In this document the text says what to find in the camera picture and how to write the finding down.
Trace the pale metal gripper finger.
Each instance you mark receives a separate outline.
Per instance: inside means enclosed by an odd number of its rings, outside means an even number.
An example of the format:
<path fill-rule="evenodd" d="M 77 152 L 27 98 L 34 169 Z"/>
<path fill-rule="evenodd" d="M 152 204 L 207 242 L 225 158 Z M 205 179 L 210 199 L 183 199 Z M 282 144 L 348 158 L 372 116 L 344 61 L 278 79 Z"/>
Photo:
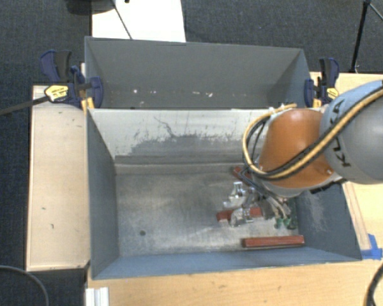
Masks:
<path fill-rule="evenodd" d="M 232 227 L 238 227 L 243 224 L 253 222 L 253 217 L 250 214 L 251 203 L 244 203 L 240 207 L 235 208 L 230 216 L 230 225 Z"/>
<path fill-rule="evenodd" d="M 239 208 L 246 201 L 246 190 L 242 182 L 234 182 L 229 196 L 223 201 L 224 208 Z"/>

